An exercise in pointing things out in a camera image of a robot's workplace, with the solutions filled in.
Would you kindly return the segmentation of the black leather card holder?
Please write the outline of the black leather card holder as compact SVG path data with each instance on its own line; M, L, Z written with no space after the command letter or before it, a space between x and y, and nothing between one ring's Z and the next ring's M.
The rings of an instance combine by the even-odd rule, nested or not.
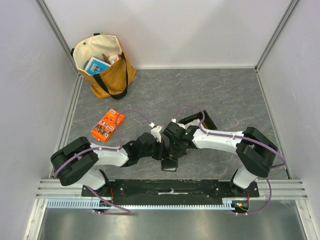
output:
M178 168L178 160L172 157L166 157L161 161L161 170L164 172L176 172Z

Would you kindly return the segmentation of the black plastic card tray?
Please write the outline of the black plastic card tray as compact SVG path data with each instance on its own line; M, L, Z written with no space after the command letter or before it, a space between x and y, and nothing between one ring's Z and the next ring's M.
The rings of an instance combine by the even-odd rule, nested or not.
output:
M218 129L206 110L204 110L203 112L200 111L198 113L192 114L178 121L179 124L185 126L198 125L200 122L201 126L205 129L214 131Z

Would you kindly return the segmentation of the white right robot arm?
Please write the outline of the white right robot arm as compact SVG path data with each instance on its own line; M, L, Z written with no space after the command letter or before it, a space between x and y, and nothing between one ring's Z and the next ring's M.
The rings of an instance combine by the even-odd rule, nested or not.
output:
M233 175L229 191L242 196L257 178L267 178L278 148L258 129L247 127L244 131L225 132L203 128L201 124L183 126L170 122L163 135L168 138L169 153L179 158L189 149L212 149L237 155L242 167Z

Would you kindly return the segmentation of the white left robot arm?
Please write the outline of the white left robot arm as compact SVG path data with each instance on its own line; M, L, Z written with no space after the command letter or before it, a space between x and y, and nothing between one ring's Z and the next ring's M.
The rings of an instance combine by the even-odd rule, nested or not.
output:
M62 186L82 184L92 188L98 196L106 196L110 191L107 178L96 166L130 167L142 158L161 160L165 141L145 132L136 140L127 142L121 149L96 145L79 137L55 152L50 161L54 168L54 178Z

